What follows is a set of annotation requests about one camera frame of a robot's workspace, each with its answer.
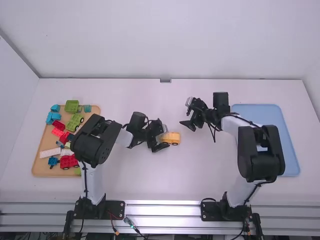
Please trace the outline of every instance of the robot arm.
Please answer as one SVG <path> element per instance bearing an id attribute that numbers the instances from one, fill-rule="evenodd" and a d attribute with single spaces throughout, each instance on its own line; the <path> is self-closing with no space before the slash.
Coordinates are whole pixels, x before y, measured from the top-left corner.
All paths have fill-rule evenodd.
<path id="1" fill-rule="evenodd" d="M 227 92 L 213 93 L 213 109 L 200 99 L 189 97 L 185 104 L 191 119 L 180 123 L 190 130 L 202 128 L 204 123 L 217 131 L 233 135 L 237 142 L 237 165 L 240 175 L 230 191 L 226 192 L 231 208 L 245 205 L 264 183 L 273 183 L 285 171 L 285 160 L 278 128 L 260 125 L 230 112 Z"/>
<path id="2" fill-rule="evenodd" d="M 149 121 L 141 112 L 132 114 L 126 130 L 120 123 L 93 114 L 74 136 L 70 145 L 81 167 L 83 191 L 80 198 L 90 200 L 94 206 L 105 198 L 102 186 L 103 169 L 100 165 L 107 160 L 114 144 L 131 149 L 147 142 L 148 148 L 157 152 L 170 146 L 165 143 L 158 144 L 156 139 L 166 130 L 166 125 L 162 124 L 160 119 Z"/>

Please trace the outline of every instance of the red lego brick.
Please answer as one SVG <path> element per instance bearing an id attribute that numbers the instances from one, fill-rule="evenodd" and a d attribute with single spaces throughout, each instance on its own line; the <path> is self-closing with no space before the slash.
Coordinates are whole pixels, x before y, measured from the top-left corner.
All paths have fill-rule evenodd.
<path id="1" fill-rule="evenodd" d="M 59 138 L 64 134 L 63 131 L 59 130 L 59 129 L 56 128 L 56 127 L 51 131 L 51 133 L 54 134 L 54 135 L 56 135 L 56 136 L 59 137 Z"/>
<path id="2" fill-rule="evenodd" d="M 69 140 L 68 140 L 68 135 L 70 134 L 70 132 L 64 132 L 63 135 L 60 137 L 59 141 L 63 143 L 63 145 L 65 145 Z"/>
<path id="3" fill-rule="evenodd" d="M 64 125 L 62 122 L 58 121 L 58 120 L 54 120 L 54 122 L 52 123 L 53 126 L 55 126 L 57 129 L 63 131 L 66 129 L 66 125 Z"/>
<path id="4" fill-rule="evenodd" d="M 60 158 L 60 168 L 63 170 L 67 170 L 71 167 L 75 167 L 78 168 L 79 167 L 79 163 L 78 160 L 75 158 L 75 155 L 71 155 L 71 156 L 62 156 Z"/>

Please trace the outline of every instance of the blue lego brick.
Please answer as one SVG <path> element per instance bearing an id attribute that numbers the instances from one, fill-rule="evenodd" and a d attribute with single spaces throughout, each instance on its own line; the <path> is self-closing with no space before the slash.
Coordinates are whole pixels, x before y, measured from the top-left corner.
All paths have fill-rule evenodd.
<path id="1" fill-rule="evenodd" d="M 51 111 L 58 113 L 60 111 L 60 106 L 58 104 L 53 105 Z"/>
<path id="2" fill-rule="evenodd" d="M 61 114 L 56 113 L 56 112 L 52 112 L 51 118 L 52 118 L 53 120 L 60 120 L 60 119 L 61 119 Z"/>
<path id="3" fill-rule="evenodd" d="M 57 144 L 58 147 L 60 147 L 60 148 L 62 148 L 62 149 L 65 148 L 65 145 L 64 145 L 62 142 L 60 142 L 60 141 L 56 141 L 55 144 Z"/>
<path id="4" fill-rule="evenodd" d="M 69 142 L 72 142 L 72 140 L 74 139 L 74 134 L 72 133 L 69 133 L 69 135 L 66 137 L 66 139 L 69 141 Z"/>
<path id="5" fill-rule="evenodd" d="M 83 105 L 83 110 L 85 113 L 91 112 L 91 105 Z"/>
<path id="6" fill-rule="evenodd" d="M 58 164 L 58 158 L 57 157 L 54 157 L 54 156 L 49 157 L 48 165 L 55 166 L 57 164 Z"/>
<path id="7" fill-rule="evenodd" d="M 55 120 L 52 119 L 52 112 L 48 113 L 48 116 L 46 117 L 45 123 L 48 125 L 51 125 Z"/>

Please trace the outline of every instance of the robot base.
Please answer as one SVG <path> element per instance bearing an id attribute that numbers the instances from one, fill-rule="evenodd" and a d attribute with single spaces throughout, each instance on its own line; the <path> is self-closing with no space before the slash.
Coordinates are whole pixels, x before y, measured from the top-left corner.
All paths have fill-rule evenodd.
<path id="1" fill-rule="evenodd" d="M 106 195 L 98 205 L 93 205 L 89 199 L 79 198 L 75 202 L 73 219 L 122 220 L 125 206 L 124 201 L 106 200 Z"/>
<path id="2" fill-rule="evenodd" d="M 227 192 L 220 201 L 201 202 L 201 220 L 204 222 L 243 222 L 252 216 L 250 206 L 240 205 L 230 207 L 227 200 Z"/>

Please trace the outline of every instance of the white wall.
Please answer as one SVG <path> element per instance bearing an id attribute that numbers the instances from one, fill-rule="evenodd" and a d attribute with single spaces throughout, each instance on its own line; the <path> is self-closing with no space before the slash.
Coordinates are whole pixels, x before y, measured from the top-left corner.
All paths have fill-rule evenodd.
<path id="1" fill-rule="evenodd" d="M 0 36 L 0 178 L 9 160 L 38 81 L 39 78 L 34 72 Z M 24 154 L 21 152 L 21 161 L 23 160 Z"/>
<path id="2" fill-rule="evenodd" d="M 300 79 L 320 59 L 319 13 L 318 0 L 3 0 L 0 29 L 42 77 Z"/>

